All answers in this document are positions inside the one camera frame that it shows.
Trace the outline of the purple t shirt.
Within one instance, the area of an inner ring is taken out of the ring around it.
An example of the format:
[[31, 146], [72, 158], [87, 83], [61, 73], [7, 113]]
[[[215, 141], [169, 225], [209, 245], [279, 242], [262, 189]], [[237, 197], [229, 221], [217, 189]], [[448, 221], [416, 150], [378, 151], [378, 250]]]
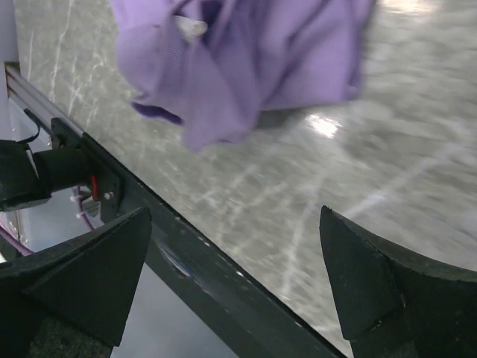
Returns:
[[361, 87], [373, 1], [112, 1], [133, 108], [193, 150], [243, 140], [264, 110], [340, 104]]

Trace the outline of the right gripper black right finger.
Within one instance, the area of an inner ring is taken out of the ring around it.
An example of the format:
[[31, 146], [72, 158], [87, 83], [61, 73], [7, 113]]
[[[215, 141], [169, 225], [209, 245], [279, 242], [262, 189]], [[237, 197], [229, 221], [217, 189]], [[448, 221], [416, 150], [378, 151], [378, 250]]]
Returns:
[[328, 207], [320, 241], [355, 357], [475, 357], [476, 273], [388, 241]]

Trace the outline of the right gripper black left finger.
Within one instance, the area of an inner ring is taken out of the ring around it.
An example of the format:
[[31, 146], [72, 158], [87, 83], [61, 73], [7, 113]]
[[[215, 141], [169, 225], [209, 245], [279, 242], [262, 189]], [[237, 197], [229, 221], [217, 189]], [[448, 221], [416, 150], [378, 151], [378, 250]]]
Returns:
[[151, 238], [140, 207], [1, 264], [2, 357], [110, 357], [121, 343]]

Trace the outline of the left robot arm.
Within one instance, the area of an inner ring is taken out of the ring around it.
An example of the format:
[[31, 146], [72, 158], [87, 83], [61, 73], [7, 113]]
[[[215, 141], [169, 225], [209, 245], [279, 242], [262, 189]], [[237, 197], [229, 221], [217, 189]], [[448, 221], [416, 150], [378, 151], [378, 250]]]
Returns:
[[32, 152], [29, 145], [1, 141], [1, 211], [44, 204], [51, 194], [85, 185], [90, 177], [86, 155], [73, 147]]

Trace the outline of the aluminium rail frame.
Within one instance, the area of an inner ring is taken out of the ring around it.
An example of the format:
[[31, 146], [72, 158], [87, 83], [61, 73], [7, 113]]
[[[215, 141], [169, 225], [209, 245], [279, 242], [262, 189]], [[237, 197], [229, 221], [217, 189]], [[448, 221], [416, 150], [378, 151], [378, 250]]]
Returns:
[[81, 136], [83, 130], [78, 127], [62, 110], [50, 102], [26, 78], [20, 74], [19, 67], [8, 63], [5, 68], [9, 96], [22, 108], [29, 109], [42, 123], [42, 128], [53, 133], [52, 119], [59, 119], [68, 132]]

